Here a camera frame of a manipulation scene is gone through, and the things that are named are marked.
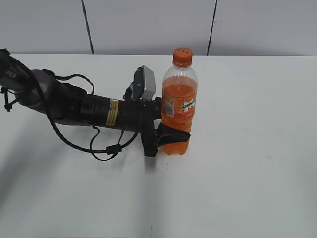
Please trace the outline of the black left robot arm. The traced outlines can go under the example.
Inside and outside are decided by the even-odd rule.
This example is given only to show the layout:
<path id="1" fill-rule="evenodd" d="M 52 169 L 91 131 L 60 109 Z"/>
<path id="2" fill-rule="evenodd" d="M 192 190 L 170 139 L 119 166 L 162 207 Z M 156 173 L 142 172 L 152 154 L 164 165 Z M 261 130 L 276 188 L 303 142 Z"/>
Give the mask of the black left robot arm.
<path id="1" fill-rule="evenodd" d="M 141 137 L 145 156 L 154 157 L 161 146 L 190 139 L 183 129 L 155 127 L 161 119 L 162 99 L 155 96 L 154 73 L 146 66 L 136 69 L 122 100 L 88 93 L 70 84 L 70 79 L 47 69 L 31 70 L 7 49 L 0 51 L 0 92 L 5 97 L 11 93 L 15 103 L 45 114 L 61 140 L 59 124 L 130 131 Z"/>

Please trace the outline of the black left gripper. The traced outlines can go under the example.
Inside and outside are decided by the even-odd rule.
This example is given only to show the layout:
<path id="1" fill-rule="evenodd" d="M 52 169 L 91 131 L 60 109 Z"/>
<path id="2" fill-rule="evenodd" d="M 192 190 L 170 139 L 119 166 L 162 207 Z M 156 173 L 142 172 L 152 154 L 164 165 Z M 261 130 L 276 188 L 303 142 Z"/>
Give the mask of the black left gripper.
<path id="1" fill-rule="evenodd" d="M 187 142 L 191 136 L 189 132 L 160 123 L 156 129 L 155 139 L 154 121 L 161 119 L 161 107 L 161 97 L 155 97 L 152 101 L 119 101 L 116 128 L 139 133 L 146 157 L 155 157 L 157 148 L 167 144 Z"/>

